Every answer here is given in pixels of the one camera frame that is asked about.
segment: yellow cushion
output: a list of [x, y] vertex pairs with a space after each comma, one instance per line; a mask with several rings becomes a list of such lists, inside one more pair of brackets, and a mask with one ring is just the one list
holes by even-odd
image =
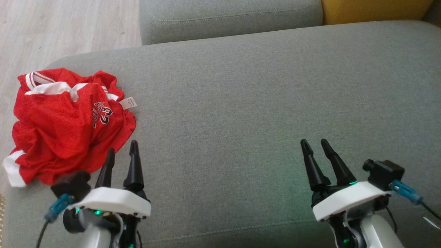
[[324, 24], [421, 20], [433, 0], [321, 0]]

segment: wooden floor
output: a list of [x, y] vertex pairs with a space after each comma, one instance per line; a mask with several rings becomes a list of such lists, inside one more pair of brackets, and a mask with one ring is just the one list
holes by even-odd
[[[69, 55], [141, 45], [138, 0], [0, 0], [0, 161], [11, 137], [17, 76]], [[0, 194], [9, 188], [0, 169]]]

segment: gray sofa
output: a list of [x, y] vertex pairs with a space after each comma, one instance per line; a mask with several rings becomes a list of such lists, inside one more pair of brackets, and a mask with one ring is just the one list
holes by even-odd
[[[441, 29], [421, 21], [353, 23], [88, 53], [49, 68], [109, 72], [135, 98], [131, 139], [152, 201], [139, 225], [145, 247], [333, 247], [310, 208], [301, 139], [334, 183], [322, 138], [359, 180], [367, 158], [402, 165], [403, 181], [441, 210], [440, 41]], [[39, 182], [12, 189], [5, 247], [33, 247], [54, 199]], [[398, 196], [390, 207], [406, 247], [441, 244], [423, 209]], [[42, 247], [81, 238], [58, 221]]]
[[320, 0], [140, 0], [143, 45], [319, 26]]

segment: black cable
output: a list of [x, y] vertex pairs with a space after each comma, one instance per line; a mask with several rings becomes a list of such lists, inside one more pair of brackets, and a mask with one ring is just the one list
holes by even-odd
[[38, 237], [37, 246], [35, 246], [36, 248], [40, 248], [41, 240], [43, 239], [43, 234], [45, 233], [46, 227], [48, 227], [48, 224], [49, 224], [49, 222], [45, 221], [45, 223], [40, 231], [40, 236]]
[[139, 248], [142, 248], [141, 234], [139, 233], [139, 231], [138, 231], [138, 230], [136, 230], [136, 233], [138, 234], [138, 239], [139, 239]]
[[388, 212], [390, 218], [392, 219], [393, 222], [393, 231], [394, 233], [396, 233], [398, 226], [396, 225], [395, 219], [393, 218], [392, 212], [390, 211], [390, 209], [388, 207], [386, 207], [386, 211]]
[[419, 204], [423, 206], [429, 213], [431, 213], [433, 216], [435, 216], [438, 220], [441, 220], [441, 217], [437, 215], [430, 207], [428, 207], [423, 201], [419, 201]]

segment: fabric seam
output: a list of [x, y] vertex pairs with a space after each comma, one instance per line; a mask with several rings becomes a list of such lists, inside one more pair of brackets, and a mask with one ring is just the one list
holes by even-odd
[[148, 240], [146, 243], [154, 243], [154, 242], [161, 242], [161, 241], [170, 241], [170, 240], [181, 240], [181, 239], [187, 239], [187, 238], [202, 238], [206, 237], [208, 235], [212, 234], [221, 234], [226, 232], [235, 232], [235, 231], [252, 231], [249, 229], [260, 229], [260, 228], [274, 228], [277, 226], [283, 226], [283, 225], [289, 225], [294, 223], [300, 223], [300, 222], [315, 222], [312, 220], [298, 220], [298, 221], [286, 221], [286, 222], [276, 222], [276, 223], [269, 223], [269, 224], [261, 224], [261, 225], [249, 225], [249, 226], [243, 226], [238, 228], [230, 228], [230, 229], [224, 229], [224, 230], [218, 230], [218, 231], [212, 231], [212, 232], [205, 232], [205, 233], [198, 233], [198, 234], [190, 234], [185, 236], [179, 236], [179, 237], [169, 237], [169, 238], [162, 238], [162, 239], [156, 239], [156, 240]]
[[244, 16], [255, 16], [255, 15], [273, 15], [273, 14], [280, 14], [284, 12], [292, 12], [292, 11], [299, 11], [302, 9], [309, 8], [313, 5], [316, 5], [317, 2], [306, 6], [302, 8], [297, 9], [290, 9], [290, 10], [276, 10], [276, 11], [262, 11], [262, 12], [246, 12], [246, 13], [240, 13], [236, 15], [216, 15], [216, 16], [209, 16], [209, 17], [200, 17], [200, 18], [194, 18], [194, 19], [182, 19], [182, 20], [162, 20], [150, 13], [150, 11], [146, 10], [147, 14], [155, 21], [162, 22], [162, 23], [168, 23], [168, 24], [178, 24], [178, 23], [185, 23], [185, 22], [202, 22], [202, 21], [210, 21], [210, 20], [220, 20], [220, 19], [232, 19], [232, 18], [240, 18]]
[[218, 233], [216, 235], [204, 235], [204, 236], [185, 238], [185, 239], [174, 240], [174, 241], [166, 240], [164, 242], [167, 242], [167, 243], [183, 243], [183, 242], [191, 242], [191, 241], [195, 241], [195, 240], [200, 240], [200, 239], [205, 239], [205, 238], [212, 238], [212, 237], [221, 237], [221, 236], [229, 236], [229, 235], [243, 235], [243, 234], [246, 234], [246, 233], [252, 233], [252, 232], [257, 232], [257, 231], [264, 231], [264, 230], [269, 230], [269, 229], [284, 228], [284, 227], [290, 226], [291, 224], [281, 224], [281, 225], [261, 227], [261, 228], [255, 228], [255, 229], [232, 231], [230, 233]]

